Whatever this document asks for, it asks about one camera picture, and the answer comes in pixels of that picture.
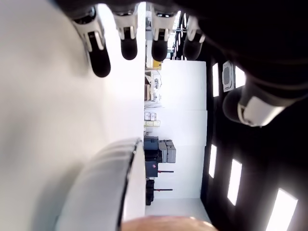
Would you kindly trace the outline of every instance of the cardboard box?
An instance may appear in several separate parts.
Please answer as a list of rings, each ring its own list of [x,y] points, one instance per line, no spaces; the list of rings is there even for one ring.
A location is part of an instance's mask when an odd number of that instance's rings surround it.
[[[160,127],[160,120],[153,121],[153,126],[154,127]]]
[[[151,121],[156,121],[156,113],[151,113]]]
[[[162,62],[156,61],[153,59],[153,69],[161,70],[162,69]]]
[[[146,121],[146,122],[145,122],[145,125],[146,125],[147,127],[153,127],[153,121]]]
[[[144,120],[151,120],[151,113],[145,112],[144,113]]]

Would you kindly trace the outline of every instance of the skin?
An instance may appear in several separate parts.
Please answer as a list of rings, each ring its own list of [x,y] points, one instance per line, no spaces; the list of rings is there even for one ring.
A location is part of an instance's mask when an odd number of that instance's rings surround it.
[[[121,231],[218,231],[211,224],[190,217],[145,217],[122,224]]]

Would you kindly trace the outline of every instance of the white curved object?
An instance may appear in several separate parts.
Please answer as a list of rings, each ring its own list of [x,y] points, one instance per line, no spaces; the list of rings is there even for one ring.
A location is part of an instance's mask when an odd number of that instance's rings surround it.
[[[116,231],[123,215],[145,208],[144,153],[140,140],[108,145],[81,171],[56,231]]]

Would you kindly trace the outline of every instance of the fluorescent light panel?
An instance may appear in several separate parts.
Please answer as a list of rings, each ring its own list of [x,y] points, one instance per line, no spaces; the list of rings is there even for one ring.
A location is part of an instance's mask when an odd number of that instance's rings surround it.
[[[244,86],[246,83],[245,72],[235,66],[235,86],[236,88]]]
[[[216,153],[217,153],[217,147],[212,145],[211,155],[210,155],[210,165],[208,168],[208,173],[212,178],[214,178],[214,175],[215,175]]]
[[[174,24],[173,24],[173,27],[172,27],[173,30],[178,28],[180,16],[181,16],[181,11],[178,11],[177,15],[175,16]]]
[[[231,174],[230,174],[230,182],[227,198],[231,201],[233,205],[236,205],[237,193],[240,188],[241,181],[241,173],[242,173],[242,164],[237,160],[232,160],[231,166]]]
[[[213,65],[213,97],[219,96],[219,84],[218,84],[218,64]]]
[[[296,204],[297,199],[295,197],[283,189],[278,189],[275,205],[266,231],[287,231]]]
[[[184,26],[186,27],[186,14],[184,14]]]

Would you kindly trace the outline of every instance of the air vent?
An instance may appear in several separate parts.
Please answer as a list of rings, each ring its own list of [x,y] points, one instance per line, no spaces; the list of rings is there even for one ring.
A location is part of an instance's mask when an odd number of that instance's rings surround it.
[[[222,66],[222,84],[223,92],[227,92],[234,89],[234,74],[233,65],[228,61]]]

